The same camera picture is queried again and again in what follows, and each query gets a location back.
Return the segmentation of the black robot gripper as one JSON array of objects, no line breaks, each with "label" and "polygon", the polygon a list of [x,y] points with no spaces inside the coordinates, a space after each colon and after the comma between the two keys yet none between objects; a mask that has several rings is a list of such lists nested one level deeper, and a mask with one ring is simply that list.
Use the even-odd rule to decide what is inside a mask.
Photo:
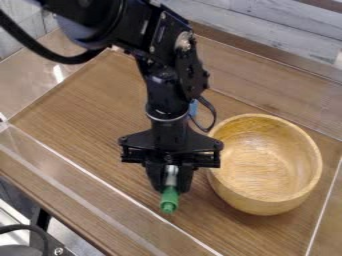
[{"label": "black robot gripper", "polygon": [[188,116],[177,119],[150,119],[150,128],[118,138],[121,161],[145,166],[153,189],[164,189],[165,166],[177,165],[176,188],[186,193],[190,188],[193,168],[220,166],[223,143],[199,134],[188,124]]}]

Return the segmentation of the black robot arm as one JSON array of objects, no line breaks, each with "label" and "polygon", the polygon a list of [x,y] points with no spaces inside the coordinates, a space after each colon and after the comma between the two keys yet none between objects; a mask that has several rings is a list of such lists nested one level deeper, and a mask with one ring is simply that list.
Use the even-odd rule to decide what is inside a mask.
[{"label": "black robot arm", "polygon": [[57,17],[68,38],[89,50],[120,47],[137,65],[146,89],[150,128],[118,139],[121,160],[145,168],[158,192],[189,191],[193,172],[220,166],[223,143],[190,116],[190,103],[207,108],[201,96],[209,73],[196,51],[190,25],[153,0],[34,0]]}]

